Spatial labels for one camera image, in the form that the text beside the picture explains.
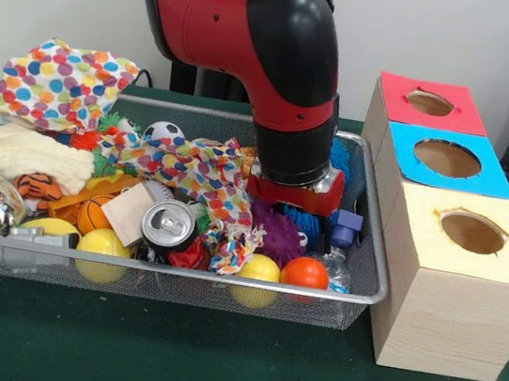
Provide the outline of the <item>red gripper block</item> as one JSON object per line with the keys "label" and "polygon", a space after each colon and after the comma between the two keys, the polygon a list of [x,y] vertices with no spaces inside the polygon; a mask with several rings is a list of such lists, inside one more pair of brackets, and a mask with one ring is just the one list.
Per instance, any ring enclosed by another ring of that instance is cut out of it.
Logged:
{"label": "red gripper block", "polygon": [[254,160],[249,173],[247,191],[258,200],[296,206],[304,212],[323,216],[320,219],[316,251],[321,255],[331,252],[332,225],[329,216],[338,209],[346,186],[344,172],[331,168],[329,172],[308,186],[286,186],[266,179]]}

